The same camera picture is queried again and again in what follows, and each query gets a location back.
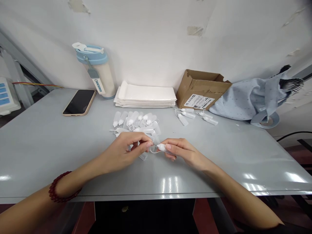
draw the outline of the person's left hand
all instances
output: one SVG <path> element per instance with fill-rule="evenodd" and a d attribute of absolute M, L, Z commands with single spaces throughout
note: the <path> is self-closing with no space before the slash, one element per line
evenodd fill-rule
<path fill-rule="evenodd" d="M 124 169 L 144 152 L 148 152 L 152 140 L 143 132 L 122 132 L 114 142 L 96 158 L 99 174 Z"/>

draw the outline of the water bottle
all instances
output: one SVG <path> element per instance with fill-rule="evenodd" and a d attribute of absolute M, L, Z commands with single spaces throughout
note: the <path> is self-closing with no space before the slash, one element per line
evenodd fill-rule
<path fill-rule="evenodd" d="M 106 99 L 112 99 L 116 95 L 114 81 L 108 64 L 108 56 L 103 48 L 95 45 L 84 45 L 79 42 L 72 44 L 77 53 L 77 59 L 81 62 L 98 93 Z"/>

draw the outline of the light blue bag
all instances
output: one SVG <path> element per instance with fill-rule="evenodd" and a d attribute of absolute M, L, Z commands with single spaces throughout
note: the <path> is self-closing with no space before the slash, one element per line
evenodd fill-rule
<path fill-rule="evenodd" d="M 280 88 L 281 79 L 298 80 L 287 77 L 284 71 L 268 79 L 255 78 L 235 83 L 209 111 L 230 119 L 250 120 L 251 124 L 261 128 L 273 128 L 280 121 L 275 112 L 277 107 L 292 94 L 292 90 Z"/>

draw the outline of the electronic device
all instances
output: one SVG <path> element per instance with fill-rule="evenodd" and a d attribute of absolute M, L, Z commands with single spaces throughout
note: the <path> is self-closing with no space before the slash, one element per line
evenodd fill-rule
<path fill-rule="evenodd" d="M 65 110 L 64 116 L 84 116 L 88 113 L 96 91 L 90 89 L 77 90 L 75 96 L 69 102 Z"/>
<path fill-rule="evenodd" d="M 6 78 L 0 77 L 0 115 L 7 115 L 19 109 L 20 103 L 13 84 Z"/>

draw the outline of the finger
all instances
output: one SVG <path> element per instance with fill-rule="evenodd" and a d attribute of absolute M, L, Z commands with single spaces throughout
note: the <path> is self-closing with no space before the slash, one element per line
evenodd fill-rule
<path fill-rule="evenodd" d="M 191 151 L 191 150 L 182 149 L 178 146 L 171 145 L 171 144 L 166 144 L 166 149 L 170 153 L 172 153 L 176 156 L 180 156 L 183 159 L 188 159 L 191 156 L 191 154 L 193 153 L 193 151 Z"/>
<path fill-rule="evenodd" d="M 131 150 L 134 150 L 137 147 L 137 142 L 133 143 L 133 147 L 131 148 Z"/>
<path fill-rule="evenodd" d="M 171 161 L 176 160 L 176 156 L 174 156 L 174 155 L 172 155 L 172 154 L 165 153 L 165 156 L 166 156 L 167 158 L 169 158 Z"/>
<path fill-rule="evenodd" d="M 195 150 L 194 146 L 192 146 L 186 139 L 184 138 L 167 138 L 165 139 L 162 144 L 171 144 L 171 145 L 175 145 L 178 146 L 180 148 L 183 149 L 187 149 L 187 150 Z"/>
<path fill-rule="evenodd" d="M 140 140 L 139 142 L 140 142 L 140 144 L 141 144 L 141 143 L 144 143 L 145 141 Z M 148 153 L 148 152 L 149 152 L 149 150 L 146 150 L 145 152 L 147 152 L 147 153 Z"/>
<path fill-rule="evenodd" d="M 145 135 L 143 132 L 125 132 L 123 134 L 127 140 L 127 145 L 132 145 L 134 142 L 138 141 L 150 141 L 153 142 L 151 138 Z"/>
<path fill-rule="evenodd" d="M 148 150 L 153 143 L 150 141 L 139 144 L 134 150 L 128 153 L 128 156 L 135 159 L 141 154 L 143 154 L 146 150 Z"/>

